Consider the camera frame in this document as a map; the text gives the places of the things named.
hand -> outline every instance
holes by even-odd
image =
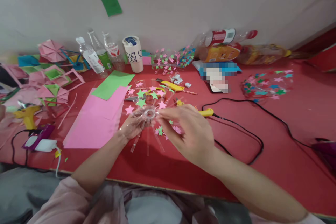
[[[163,131],[178,151],[191,163],[205,169],[215,150],[214,134],[208,121],[195,107],[185,104],[159,110]],[[168,120],[178,120],[184,134],[178,134]]]

clear plastic bottle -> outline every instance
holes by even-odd
[[[119,72],[123,72],[125,70],[125,61],[124,57],[120,54],[118,45],[112,42],[109,33],[103,32],[103,36],[104,46],[114,66],[114,69]]]
[[[76,41],[79,44],[79,51],[82,53],[84,59],[93,68],[94,72],[99,74],[101,78],[106,78],[108,73],[105,71],[102,62],[99,59],[97,53],[94,51],[93,47],[89,44],[86,44],[83,37],[77,37]]]
[[[107,55],[103,44],[99,41],[99,39],[98,39],[96,33],[94,32],[94,30],[92,28],[89,28],[87,33],[90,36],[90,40],[91,40],[91,44],[93,46],[93,49],[96,51],[99,59],[101,60],[103,66],[105,67],[105,69],[107,71],[112,70],[112,63],[109,59],[109,56]]]

pink paper umbrella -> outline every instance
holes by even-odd
[[[41,57],[46,58],[50,62],[59,62],[66,60],[66,57],[61,52],[61,49],[65,49],[61,44],[53,41],[47,40],[42,44],[38,45]]]

black cable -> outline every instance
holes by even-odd
[[[292,135],[292,132],[291,132],[291,130],[290,130],[288,124],[287,124],[285,121],[283,121],[282,119],[280,119],[279,117],[277,117],[277,116],[274,115],[273,113],[269,112],[267,109],[265,109],[264,107],[262,107],[260,104],[258,104],[257,102],[255,102],[255,101],[253,101],[253,100],[235,100],[235,99],[231,99],[231,98],[221,98],[221,99],[219,99],[218,101],[216,101],[216,102],[214,102],[214,103],[209,103],[209,104],[205,104],[205,105],[203,105],[203,106],[202,106],[202,110],[204,110],[204,107],[205,107],[205,106],[216,104],[216,103],[218,103],[218,102],[221,101],[221,100],[229,100],[229,101],[234,101],[234,102],[247,102],[247,101],[248,101],[248,102],[251,102],[251,103],[257,105],[257,106],[258,106],[259,108],[261,108],[262,110],[264,110],[267,114],[269,114],[269,115],[273,116],[275,119],[281,121],[281,122],[285,125],[285,127],[286,127],[286,129],[287,129],[287,133],[288,133],[288,135],[290,136],[290,138],[291,138],[292,140],[294,140],[294,141],[296,141],[297,143],[299,143],[299,144],[301,144],[301,145],[303,145],[303,146],[306,146],[306,147],[308,147],[308,148],[310,148],[310,149],[313,149],[313,150],[315,150],[315,151],[318,151],[318,152],[320,152],[320,153],[322,153],[322,154],[325,154],[325,155],[328,155],[328,156],[331,156],[331,157],[334,157],[334,158],[336,157],[335,155],[331,155],[331,154],[329,154],[329,153],[322,152],[322,151],[320,151],[320,150],[317,150],[317,149],[315,149],[315,148],[313,148],[313,147],[311,147],[311,146],[309,146],[309,145],[307,145],[307,144],[305,144],[305,143],[302,143],[301,141],[297,140],[297,139]],[[221,118],[221,119],[223,119],[223,120],[230,121],[230,122],[235,123],[235,124],[237,124],[238,126],[240,126],[238,123],[236,123],[236,122],[234,122],[234,121],[231,121],[231,120],[228,120],[228,119],[225,119],[225,118],[220,117],[220,116],[218,116],[218,115],[213,114],[213,116],[218,117],[218,118]],[[252,134],[252,135],[254,135],[255,137],[257,137],[257,138],[261,141],[261,139],[260,139],[258,136],[256,136],[255,134],[253,134],[252,132],[249,132],[249,133]],[[259,153],[258,153],[257,156],[255,157],[255,159],[258,158],[258,157],[260,156],[260,154],[261,154],[261,152],[259,151]]]

bottle label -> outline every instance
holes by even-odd
[[[96,52],[89,55],[88,52],[85,51],[83,53],[83,56],[86,59],[86,61],[89,63],[89,65],[93,68],[96,74],[100,74],[101,72],[105,70],[102,64],[102,61],[98,58],[98,55]]]
[[[99,59],[101,60],[103,66],[105,69],[110,69],[112,66],[112,63],[109,59],[109,56],[107,55],[106,51],[103,54],[98,55]]]
[[[230,44],[235,35],[235,29],[212,31],[212,41],[210,46],[222,46]]]
[[[224,45],[219,47],[210,47],[206,62],[230,61],[238,57],[242,50],[241,44]]]
[[[112,58],[119,56],[120,54],[119,47],[116,45],[115,47],[110,48],[109,53]]]

